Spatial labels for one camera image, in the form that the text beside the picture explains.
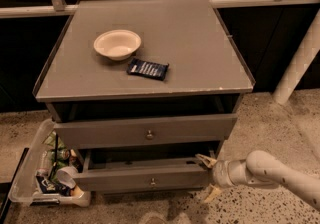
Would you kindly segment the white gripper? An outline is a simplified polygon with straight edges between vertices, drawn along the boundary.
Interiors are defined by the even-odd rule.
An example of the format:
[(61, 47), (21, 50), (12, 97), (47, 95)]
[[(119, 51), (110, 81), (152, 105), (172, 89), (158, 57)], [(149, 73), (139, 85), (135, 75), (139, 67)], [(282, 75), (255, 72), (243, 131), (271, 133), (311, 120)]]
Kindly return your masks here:
[(217, 161), (214, 158), (203, 154), (196, 154), (195, 157), (200, 160), (207, 168), (212, 169), (212, 178), (216, 185), (209, 185), (210, 193), (204, 199), (204, 203), (212, 202), (222, 193), (221, 188), (230, 188), (239, 185), (239, 167), (241, 162), (235, 161)]

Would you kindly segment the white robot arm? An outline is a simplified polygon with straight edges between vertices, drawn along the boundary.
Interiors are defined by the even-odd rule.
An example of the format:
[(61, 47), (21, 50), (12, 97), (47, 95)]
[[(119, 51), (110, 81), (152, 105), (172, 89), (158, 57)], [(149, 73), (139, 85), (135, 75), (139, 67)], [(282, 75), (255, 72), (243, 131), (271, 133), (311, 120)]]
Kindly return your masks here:
[(223, 189), (244, 185), (253, 188), (283, 186), (316, 210), (320, 210), (320, 179), (283, 164), (273, 155), (255, 150), (242, 160), (216, 160), (197, 154), (209, 169), (212, 188), (205, 202), (211, 202)]

